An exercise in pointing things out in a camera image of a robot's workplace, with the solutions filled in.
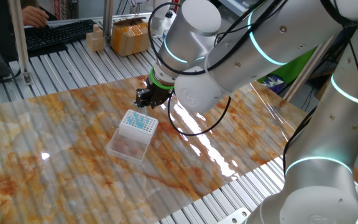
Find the clear plastic box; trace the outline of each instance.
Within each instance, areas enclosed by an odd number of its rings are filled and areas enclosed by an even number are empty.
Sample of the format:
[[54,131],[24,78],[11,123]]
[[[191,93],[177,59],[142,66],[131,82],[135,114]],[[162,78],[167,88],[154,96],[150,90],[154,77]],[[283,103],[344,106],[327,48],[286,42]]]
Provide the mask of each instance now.
[[140,164],[157,125],[157,119],[128,110],[106,146],[107,153]]

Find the keyboard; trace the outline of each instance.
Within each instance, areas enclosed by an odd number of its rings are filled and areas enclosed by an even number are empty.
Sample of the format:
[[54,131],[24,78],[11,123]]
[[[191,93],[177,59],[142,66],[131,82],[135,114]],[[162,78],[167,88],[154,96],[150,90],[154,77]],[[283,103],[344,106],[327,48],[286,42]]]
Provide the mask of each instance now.
[[25,30],[25,41],[28,50],[38,50],[54,44],[86,38],[86,34],[93,32],[91,19],[74,22],[58,27],[44,27],[43,29],[30,28]]

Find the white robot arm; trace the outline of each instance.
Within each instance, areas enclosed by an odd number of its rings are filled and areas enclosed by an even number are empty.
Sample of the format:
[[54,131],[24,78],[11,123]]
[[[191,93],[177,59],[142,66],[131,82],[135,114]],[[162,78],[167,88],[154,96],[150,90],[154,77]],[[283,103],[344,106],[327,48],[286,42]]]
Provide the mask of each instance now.
[[[342,25],[358,25],[358,1],[266,0],[234,29],[248,28],[228,33],[213,47],[220,22],[219,12],[206,0],[182,5],[159,50],[163,61],[156,61],[147,89],[137,90],[138,106],[162,104],[175,87],[188,110],[208,111],[222,97],[338,33]],[[205,72],[194,72],[196,65]],[[283,190],[266,198],[246,223],[355,223],[358,30],[313,117],[287,150]]]

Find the marble pattern sheet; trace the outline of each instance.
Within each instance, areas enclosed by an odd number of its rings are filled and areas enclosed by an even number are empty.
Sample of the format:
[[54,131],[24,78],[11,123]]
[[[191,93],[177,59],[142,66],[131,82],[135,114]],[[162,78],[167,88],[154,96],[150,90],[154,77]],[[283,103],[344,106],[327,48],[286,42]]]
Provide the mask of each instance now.
[[[155,223],[282,153],[305,113],[259,83],[236,91],[207,134],[178,134],[167,103],[147,109],[159,124],[142,164],[106,154],[145,76],[0,105],[1,223]],[[180,130],[197,133],[220,117],[176,99]]]

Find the orange box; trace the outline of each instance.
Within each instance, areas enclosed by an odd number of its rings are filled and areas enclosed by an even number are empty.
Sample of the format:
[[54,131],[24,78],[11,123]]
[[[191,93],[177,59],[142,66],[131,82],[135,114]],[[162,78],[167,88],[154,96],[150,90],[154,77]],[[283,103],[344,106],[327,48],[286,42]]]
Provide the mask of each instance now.
[[110,45],[120,56],[124,57],[149,49],[150,40],[147,32],[146,17],[138,17],[115,22],[112,27]]

